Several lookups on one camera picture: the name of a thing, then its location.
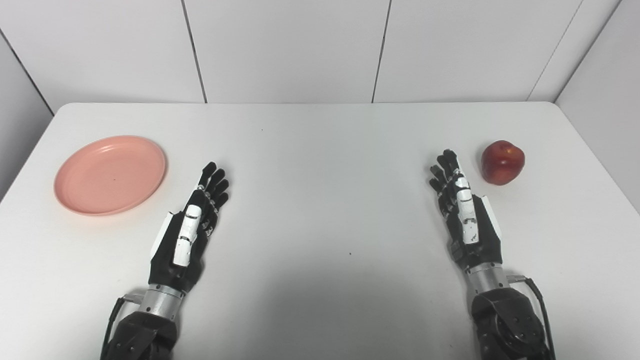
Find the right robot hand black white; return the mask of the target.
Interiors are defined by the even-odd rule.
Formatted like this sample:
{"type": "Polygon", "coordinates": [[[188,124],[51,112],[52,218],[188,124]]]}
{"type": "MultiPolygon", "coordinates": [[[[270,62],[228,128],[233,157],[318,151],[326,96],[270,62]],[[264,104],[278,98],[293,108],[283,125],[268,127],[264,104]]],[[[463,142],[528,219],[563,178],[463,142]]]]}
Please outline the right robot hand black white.
{"type": "Polygon", "coordinates": [[[450,234],[449,252],[463,271],[481,264],[502,264],[498,223],[489,212],[489,202],[473,193],[458,162],[457,153],[446,149],[430,166],[439,211],[450,234]]]}

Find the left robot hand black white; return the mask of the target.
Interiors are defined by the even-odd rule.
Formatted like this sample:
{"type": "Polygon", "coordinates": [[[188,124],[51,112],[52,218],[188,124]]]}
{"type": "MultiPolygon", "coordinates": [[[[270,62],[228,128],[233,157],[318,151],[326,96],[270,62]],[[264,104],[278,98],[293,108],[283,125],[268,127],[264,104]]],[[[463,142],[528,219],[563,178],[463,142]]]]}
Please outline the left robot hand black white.
{"type": "Polygon", "coordinates": [[[148,284],[189,293],[204,271],[203,255],[229,200],[226,171],[209,162],[183,210],[167,214],[151,250],[148,284]]]}

